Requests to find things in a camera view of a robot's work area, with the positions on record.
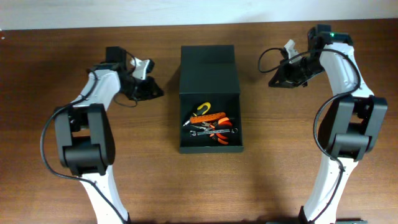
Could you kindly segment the yellow black stubby screwdriver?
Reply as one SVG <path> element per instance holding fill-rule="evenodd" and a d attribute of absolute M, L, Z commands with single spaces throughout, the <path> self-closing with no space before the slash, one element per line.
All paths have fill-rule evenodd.
<path fill-rule="evenodd" d="M 188 126 L 189 124 L 191 124 L 192 122 L 190 121 L 193 117 L 197 117 L 197 116 L 202 116 L 204 114 L 206 114 L 209 109 L 211 108 L 211 104 L 210 102 L 204 102 L 202 103 L 200 106 L 198 106 L 196 108 L 196 110 L 191 114 L 191 116 L 189 117 L 189 119 L 184 122 L 184 124 L 182 125 L 184 126 Z"/>

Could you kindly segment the silver combination wrench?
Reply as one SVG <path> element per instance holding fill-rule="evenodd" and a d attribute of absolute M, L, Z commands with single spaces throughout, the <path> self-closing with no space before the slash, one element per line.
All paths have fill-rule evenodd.
<path fill-rule="evenodd" d="M 217 129 L 217 130 L 212 130 L 212 131 L 190 131 L 189 135 L 190 136 L 201 136 L 201 135 L 211 135 L 211 134 L 218 134 L 218 133 L 237 133 L 238 128 L 232 128 L 232 129 Z"/>

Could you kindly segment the orange black long-nose pliers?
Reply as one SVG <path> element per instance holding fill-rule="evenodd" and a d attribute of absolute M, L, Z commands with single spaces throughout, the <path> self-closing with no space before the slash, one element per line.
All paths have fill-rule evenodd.
<path fill-rule="evenodd" d="M 200 131 L 189 131 L 189 135 L 194 136 L 204 136 L 207 135 L 212 140 L 223 144 L 229 144 L 228 134 L 232 134 L 236 132 L 236 129 L 233 128 L 232 122 L 229 118 L 221 118 L 212 122 L 202 122 L 202 124 L 192 125 L 194 128 L 200 129 Z"/>

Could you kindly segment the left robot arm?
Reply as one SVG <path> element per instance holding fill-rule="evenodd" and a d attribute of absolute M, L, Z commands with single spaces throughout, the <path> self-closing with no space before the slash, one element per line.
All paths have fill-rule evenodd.
<path fill-rule="evenodd" d="M 98 223 L 130 222 L 114 180 L 116 146 L 106 111 L 118 93 L 133 102 L 162 96 L 147 72 L 145 68 L 135 76 L 115 68 L 89 70 L 80 95 L 51 116 L 60 163 L 70 170 L 62 177 L 83 185 Z"/>

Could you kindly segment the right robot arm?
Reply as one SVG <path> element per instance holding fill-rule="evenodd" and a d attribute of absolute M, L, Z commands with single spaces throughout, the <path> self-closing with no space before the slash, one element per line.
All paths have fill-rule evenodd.
<path fill-rule="evenodd" d="M 322 153 L 313 190 L 301 206 L 298 223 L 336 223 L 337 208 L 351 173 L 377 141 L 388 105 L 367 86 L 349 43 L 331 42 L 298 53 L 288 41 L 280 52 L 271 87 L 306 85 L 325 72 L 332 97 L 313 122 L 315 144 Z"/>

